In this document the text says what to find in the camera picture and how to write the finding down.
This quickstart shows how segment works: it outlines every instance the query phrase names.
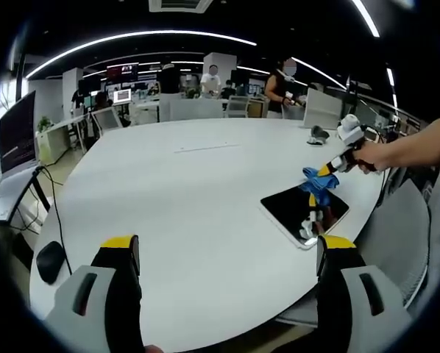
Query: white shirt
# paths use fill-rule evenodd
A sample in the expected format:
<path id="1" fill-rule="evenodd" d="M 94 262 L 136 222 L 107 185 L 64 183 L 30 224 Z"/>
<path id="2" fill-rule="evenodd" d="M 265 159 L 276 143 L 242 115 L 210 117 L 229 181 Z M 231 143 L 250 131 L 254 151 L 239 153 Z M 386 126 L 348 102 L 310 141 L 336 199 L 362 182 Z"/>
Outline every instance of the white shirt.
<path id="1" fill-rule="evenodd" d="M 219 75 L 210 75 L 209 73 L 203 74 L 202 78 L 200 80 L 200 83 L 204 84 L 202 85 L 202 92 L 203 93 L 209 93 L 211 90 L 215 93 L 219 91 L 220 88 L 220 77 Z"/>

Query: blue cloth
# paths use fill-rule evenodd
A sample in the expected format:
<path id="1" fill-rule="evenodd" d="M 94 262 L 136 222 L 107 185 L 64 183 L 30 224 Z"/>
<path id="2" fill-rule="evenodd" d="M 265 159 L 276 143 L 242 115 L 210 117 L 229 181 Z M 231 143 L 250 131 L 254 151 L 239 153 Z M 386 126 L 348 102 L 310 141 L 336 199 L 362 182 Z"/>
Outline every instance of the blue cloth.
<path id="1" fill-rule="evenodd" d="M 307 177 L 307 181 L 299 186 L 301 190 L 312 193 L 316 198 L 319 206 L 328 206 L 330 197 L 327 189 L 334 189 L 339 185 L 339 180 L 334 174 L 327 176 L 318 176 L 318 171 L 314 168 L 303 168 L 303 174 Z"/>

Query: oval table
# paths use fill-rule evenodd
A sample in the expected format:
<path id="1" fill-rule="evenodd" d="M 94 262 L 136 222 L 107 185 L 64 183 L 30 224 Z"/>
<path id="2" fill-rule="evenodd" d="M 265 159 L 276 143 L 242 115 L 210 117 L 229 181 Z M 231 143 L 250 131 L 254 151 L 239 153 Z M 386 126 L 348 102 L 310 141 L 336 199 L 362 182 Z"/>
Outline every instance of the oval table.
<path id="1" fill-rule="evenodd" d="M 141 331 L 145 344 L 181 352 L 233 338 L 272 319 L 316 283 L 316 247 L 297 248 L 260 200 L 298 185 L 344 146 L 306 143 L 297 121 L 206 119 L 135 126 L 107 134 L 73 170 L 57 197 L 73 270 L 90 265 L 108 238 L 140 239 Z M 332 234 L 356 239 L 383 175 L 338 174 L 349 212 Z M 59 241 L 51 208 L 35 247 Z M 47 285 L 35 258 L 34 312 L 45 318 L 63 265 Z"/>

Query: floor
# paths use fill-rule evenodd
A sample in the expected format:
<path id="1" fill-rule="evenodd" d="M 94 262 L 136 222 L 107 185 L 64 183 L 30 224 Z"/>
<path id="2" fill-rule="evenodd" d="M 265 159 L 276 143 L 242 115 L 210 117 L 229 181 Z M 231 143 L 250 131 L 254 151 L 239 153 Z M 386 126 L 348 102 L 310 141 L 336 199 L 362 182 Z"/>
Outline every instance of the floor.
<path id="1" fill-rule="evenodd" d="M 76 164 L 81 160 L 82 153 L 80 150 L 70 150 L 67 151 L 60 160 L 48 167 L 52 178 L 55 182 L 64 184 L 71 171 L 74 169 Z M 53 193 L 52 193 L 52 183 L 44 175 L 40 174 L 38 176 L 40 185 L 42 186 L 43 192 L 46 194 L 47 199 L 52 203 Z M 58 199 L 58 193 L 60 192 L 62 186 L 55 185 L 55 196 Z M 23 204 L 31 212 L 35 213 L 38 207 L 39 218 L 44 219 L 45 210 L 42 208 L 41 204 L 35 201 L 35 198 L 31 193 L 27 193 L 23 199 Z M 33 229 L 38 232 L 40 231 L 39 226 L 33 227 Z M 33 233 L 25 234 L 24 237 L 27 243 L 33 248 L 37 236 Z M 29 272 L 18 263 L 18 260 L 12 260 L 12 267 L 14 268 L 13 277 L 21 289 L 22 295 L 26 302 L 29 302 Z M 217 344 L 206 349 L 200 349 L 198 353 L 269 353 L 276 349 L 278 346 L 296 340 L 297 338 L 306 335 L 311 331 L 308 327 L 293 327 L 291 325 L 281 324 L 276 321 L 269 321 L 246 334 L 240 335 L 231 340 L 225 341 L 223 343 Z"/>

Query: black tank top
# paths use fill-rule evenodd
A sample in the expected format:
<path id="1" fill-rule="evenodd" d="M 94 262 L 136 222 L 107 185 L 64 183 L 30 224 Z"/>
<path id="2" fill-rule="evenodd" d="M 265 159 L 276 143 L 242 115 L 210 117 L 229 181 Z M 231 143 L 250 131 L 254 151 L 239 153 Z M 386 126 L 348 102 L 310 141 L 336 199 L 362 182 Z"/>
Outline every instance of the black tank top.
<path id="1" fill-rule="evenodd" d="M 274 70 L 271 76 L 276 76 L 276 83 L 277 83 L 276 88 L 272 92 L 276 93 L 278 96 L 285 97 L 285 92 L 287 91 L 287 87 L 284 76 L 281 75 L 279 72 L 277 72 L 277 70 Z M 281 113 L 282 104 L 279 103 L 278 101 L 270 101 L 269 110 L 273 112 Z"/>

